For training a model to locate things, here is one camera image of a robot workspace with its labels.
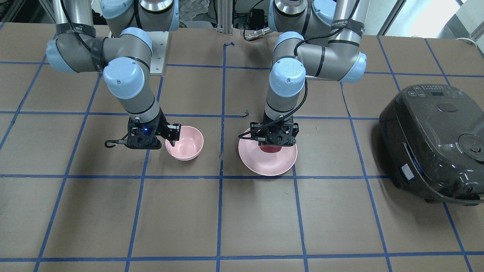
light blue joint cap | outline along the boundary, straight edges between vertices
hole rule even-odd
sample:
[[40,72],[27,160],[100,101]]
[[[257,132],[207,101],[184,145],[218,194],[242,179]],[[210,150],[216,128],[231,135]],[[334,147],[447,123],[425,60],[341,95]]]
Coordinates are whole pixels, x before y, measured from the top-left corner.
[[61,56],[61,53],[57,48],[57,39],[50,40],[47,43],[45,53],[47,54],[47,59],[49,60],[50,66],[52,66],[52,68],[63,73],[75,73],[75,71],[72,70],[72,68],[65,62],[64,58]]
[[316,17],[327,26],[333,23],[336,2],[333,0],[314,0],[313,11]]
[[119,99],[137,96],[145,84],[143,70],[127,57],[110,61],[104,68],[103,78],[111,93]]
[[120,37],[123,36],[124,34],[131,34],[133,36],[140,38],[150,47],[151,53],[153,53],[151,37],[144,30],[139,28],[126,28],[121,32]]
[[353,64],[353,67],[341,79],[341,81],[355,83],[362,78],[365,69],[366,69],[366,55],[360,52],[358,54],[358,58]]
[[282,58],[272,66],[269,84],[277,95],[292,97],[303,89],[305,77],[306,69],[299,60]]
[[101,0],[101,10],[104,18],[110,20],[123,14],[132,4],[133,0]]
[[279,38],[277,39],[277,42],[275,43],[274,49],[283,41],[292,39],[292,38],[297,38],[300,39],[301,41],[304,40],[304,38],[301,36],[301,34],[294,32],[294,31],[288,31],[282,33]]
[[178,29],[178,25],[180,23],[180,16],[178,10],[178,0],[173,1],[173,18],[171,20],[170,29],[168,31],[175,31]]
[[271,0],[271,3],[269,3],[269,28],[274,32],[278,32],[274,21],[274,0]]

red object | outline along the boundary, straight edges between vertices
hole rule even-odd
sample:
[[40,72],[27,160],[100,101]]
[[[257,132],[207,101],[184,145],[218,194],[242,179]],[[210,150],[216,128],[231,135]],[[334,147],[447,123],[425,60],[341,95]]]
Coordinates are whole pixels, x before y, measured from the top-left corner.
[[282,146],[266,146],[263,144],[261,144],[259,147],[260,147],[260,150],[266,153],[277,153],[282,149]]

blue tape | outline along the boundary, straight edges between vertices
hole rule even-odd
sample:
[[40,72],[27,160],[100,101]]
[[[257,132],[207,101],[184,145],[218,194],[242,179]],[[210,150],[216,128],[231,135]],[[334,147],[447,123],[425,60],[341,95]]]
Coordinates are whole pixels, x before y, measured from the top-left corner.
[[26,62],[26,61],[0,61],[0,64],[32,64],[40,65],[42,62]]
[[393,72],[392,66],[390,65],[390,61],[388,60],[387,53],[383,48],[383,44],[381,43],[380,37],[377,36],[377,39],[378,39],[378,43],[380,44],[381,51],[383,52],[383,56],[385,57],[385,60],[387,62],[388,68],[390,69],[390,73],[392,73],[393,80],[395,81],[395,85],[398,89],[398,92],[401,92],[402,90],[400,89],[400,85],[398,85],[398,81],[396,80],[395,73]]
[[[55,179],[63,178],[64,175],[32,175],[32,174],[0,174],[0,178],[39,178]],[[141,179],[141,176],[116,176],[116,175],[67,175],[68,179]],[[146,179],[219,179],[220,176],[145,176]],[[292,179],[293,176],[222,176],[224,179]],[[315,180],[364,180],[365,176],[296,176],[298,179]],[[368,179],[389,179],[391,176],[367,176]]]
[[[467,255],[483,256],[483,251],[468,251]],[[271,260],[271,259],[346,259],[346,258],[380,258],[380,257],[423,257],[423,256],[462,256],[459,251],[443,252],[402,252],[402,253],[360,253],[360,254],[320,254],[320,255],[262,255],[262,256],[183,256],[183,257],[132,257],[131,261],[215,261],[215,260]],[[0,258],[0,263],[35,262],[37,258]],[[50,257],[41,262],[125,262],[126,257]]]
[[307,264],[307,252],[306,245],[304,244],[304,228],[303,228],[303,217],[301,216],[301,203],[299,201],[299,189],[298,189],[298,179],[296,175],[296,166],[292,166],[292,178],[294,180],[294,195],[296,197],[296,210],[298,211],[298,222],[299,222],[299,234],[301,236],[301,247],[302,256],[304,262],[304,271],[309,272],[309,266]]
[[21,111],[19,114],[47,114],[47,115],[85,115],[85,112],[63,112],[63,111]]
[[44,58],[42,59],[42,63],[39,65],[39,69],[37,69],[37,72],[35,73],[35,75],[32,79],[32,82],[29,85],[29,88],[25,92],[25,95],[22,98],[22,101],[20,101],[20,104],[18,105],[17,111],[15,112],[14,117],[12,118],[12,121],[10,122],[10,125],[7,128],[7,131],[5,132],[5,135],[3,136],[3,139],[0,142],[0,150],[2,149],[3,145],[5,144],[5,141],[7,140],[7,137],[10,134],[10,131],[12,130],[12,127],[14,126],[15,121],[17,120],[17,117],[18,117],[20,110],[22,109],[22,106],[24,105],[25,100],[27,99],[27,96],[29,95],[30,91],[32,90],[32,87],[35,83],[35,80],[39,76],[40,70],[42,69],[42,66],[44,65],[44,61],[45,61],[46,58],[47,58],[47,55],[44,55]]
[[101,80],[101,75],[98,75],[96,85],[94,86],[94,90],[92,91],[91,99],[89,100],[89,104],[88,104],[88,107],[86,109],[86,113],[84,115],[84,119],[83,119],[81,127],[79,129],[79,133],[77,134],[76,143],[74,144],[74,147],[73,147],[72,152],[71,152],[71,157],[69,159],[69,163],[67,164],[67,168],[65,170],[64,178],[62,180],[62,184],[60,185],[61,187],[59,189],[59,193],[57,194],[56,203],[54,205],[54,209],[53,209],[52,215],[50,217],[49,225],[47,226],[47,231],[45,232],[44,241],[42,242],[42,246],[40,248],[38,259],[35,262],[35,267],[34,267],[34,270],[33,270],[34,272],[37,272],[39,270],[40,261],[42,259],[42,256],[44,255],[45,246],[47,245],[47,241],[49,239],[50,231],[52,230],[52,225],[54,224],[54,218],[56,217],[57,209],[59,208],[59,203],[61,202],[60,201],[61,196],[62,196],[62,193],[64,191],[65,184],[67,182],[67,176],[69,175],[69,171],[71,170],[72,162],[74,160],[74,156],[76,154],[77,147],[79,146],[79,142],[81,140],[81,135],[82,135],[82,132],[84,131],[84,127],[86,125],[86,121],[87,121],[87,118],[88,118],[88,113],[89,113],[89,110],[91,109],[92,102],[94,100],[94,96],[96,95],[96,91],[97,91],[97,88],[99,86],[100,80]]
[[447,204],[445,204],[445,202],[443,202],[442,204],[444,206],[445,213],[447,214],[447,217],[449,218],[449,223],[452,226],[452,230],[454,231],[454,235],[455,235],[455,238],[457,239],[457,243],[459,244],[461,254],[464,256],[464,260],[466,261],[467,268],[469,269],[469,272],[473,272],[472,267],[470,266],[469,258],[467,257],[466,251],[464,250],[464,245],[462,244],[462,241],[460,240],[459,233],[457,232],[457,228],[455,227],[451,213],[449,212],[449,208],[447,207]]
[[437,65],[439,66],[439,69],[440,69],[440,71],[442,72],[442,75],[444,75],[445,81],[447,81],[447,85],[449,85],[449,86],[450,86],[449,79],[447,78],[446,74],[444,73],[444,70],[442,69],[442,66],[440,65],[439,61],[437,60],[437,57],[435,56],[434,51],[433,51],[433,50],[432,50],[432,48],[430,47],[430,44],[428,43],[428,40],[427,40],[427,39],[424,39],[424,40],[425,40],[425,43],[427,44],[428,49],[430,50],[430,53],[432,53],[432,56],[434,57],[435,62],[436,62],[436,63],[437,63]]
[[220,272],[220,255],[222,247],[222,193],[224,185],[224,160],[220,160],[220,178],[218,185],[218,214],[217,214],[217,263],[215,266],[215,272]]
[[138,226],[139,209],[141,208],[141,199],[143,198],[143,188],[145,184],[146,168],[148,168],[148,159],[150,157],[150,150],[146,150],[145,163],[143,165],[143,171],[141,173],[141,182],[139,183],[138,201],[136,203],[135,219],[133,221],[133,230],[131,231],[131,239],[129,241],[128,257],[126,260],[125,272],[129,272],[129,266],[131,263],[131,255],[133,254],[133,246],[135,244],[136,228]]
[[199,64],[173,64],[168,63],[166,66],[174,66],[174,67],[200,67],[200,68],[223,68],[221,65],[199,65]]
[[356,135],[356,130],[355,130],[355,125],[353,123],[353,119],[352,119],[351,114],[350,114],[350,112],[348,110],[348,105],[346,103],[345,93],[344,93],[344,88],[343,88],[343,83],[342,82],[340,82],[340,86],[341,86],[341,93],[343,95],[343,101],[345,102],[345,107],[346,107],[346,110],[348,112],[349,123],[351,125],[351,130],[353,132],[353,137],[355,138],[356,149],[358,151],[358,156],[360,158],[360,163],[362,165],[362,171],[363,171],[363,175],[364,175],[364,178],[365,178],[365,181],[366,181],[366,188],[368,189],[368,194],[370,195],[370,200],[371,200],[371,206],[373,208],[373,213],[375,214],[375,220],[377,222],[378,232],[380,234],[381,244],[383,246],[383,252],[385,253],[385,258],[387,260],[388,271],[389,272],[392,272],[393,271],[392,270],[392,265],[390,263],[390,258],[388,257],[387,245],[386,245],[386,242],[385,242],[385,238],[383,237],[383,230],[381,228],[381,223],[380,223],[380,219],[379,219],[378,212],[377,212],[377,206],[375,204],[375,199],[373,198],[373,192],[371,191],[370,181],[368,180],[367,173],[366,173],[366,169],[364,167],[364,161],[363,161],[363,155],[362,155],[361,148],[360,148],[360,143],[359,143],[358,137]]
[[156,96],[156,101],[160,103],[161,88],[163,87],[163,76],[160,78],[160,84],[158,85],[158,95]]
[[226,66],[228,69],[244,69],[244,70],[270,70],[270,67],[242,67],[242,66]]

pink bowl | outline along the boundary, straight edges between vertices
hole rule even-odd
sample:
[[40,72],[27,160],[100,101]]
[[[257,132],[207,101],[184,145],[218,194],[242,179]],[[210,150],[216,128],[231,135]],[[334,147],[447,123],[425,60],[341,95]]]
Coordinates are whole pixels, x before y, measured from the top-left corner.
[[168,140],[165,140],[166,151],[175,159],[189,161],[200,154],[203,147],[202,133],[192,126],[181,126],[180,140],[172,147]]
[[279,176],[286,173],[294,165],[298,156],[298,148],[293,145],[282,147],[276,153],[266,153],[260,149],[257,141],[240,139],[239,156],[245,166],[257,174]]

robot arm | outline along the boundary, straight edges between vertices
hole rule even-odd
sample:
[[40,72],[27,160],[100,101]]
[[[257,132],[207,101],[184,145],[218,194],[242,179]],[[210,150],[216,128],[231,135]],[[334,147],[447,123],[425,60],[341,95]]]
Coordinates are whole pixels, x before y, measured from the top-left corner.
[[178,29],[178,0],[101,0],[101,10],[114,37],[128,27],[145,31]]
[[156,136],[174,146],[181,125],[166,121],[150,89],[149,35],[138,28],[127,28],[119,38],[96,38],[89,1],[70,1],[68,6],[62,0],[54,3],[59,24],[57,38],[47,43],[51,66],[61,72],[104,72],[109,90],[130,116],[127,135],[106,141],[105,146],[113,147],[108,143],[114,143],[131,149],[159,149],[161,142]]
[[[314,0],[311,5],[306,0],[271,1],[271,29],[291,31],[283,33],[274,48],[263,122],[252,122],[251,130],[239,138],[250,134],[245,139],[256,140],[260,145],[292,146],[299,131],[292,114],[302,105],[296,107],[304,87],[303,102],[306,98],[306,75],[344,82],[356,82],[363,76],[366,56],[359,52],[359,44],[368,4],[369,0],[339,0],[336,4],[332,0]],[[329,24],[327,18],[331,12],[332,22]],[[304,39],[301,33],[312,31],[314,25],[311,22],[330,34],[310,34]],[[325,46],[306,44],[321,40],[326,42]]]

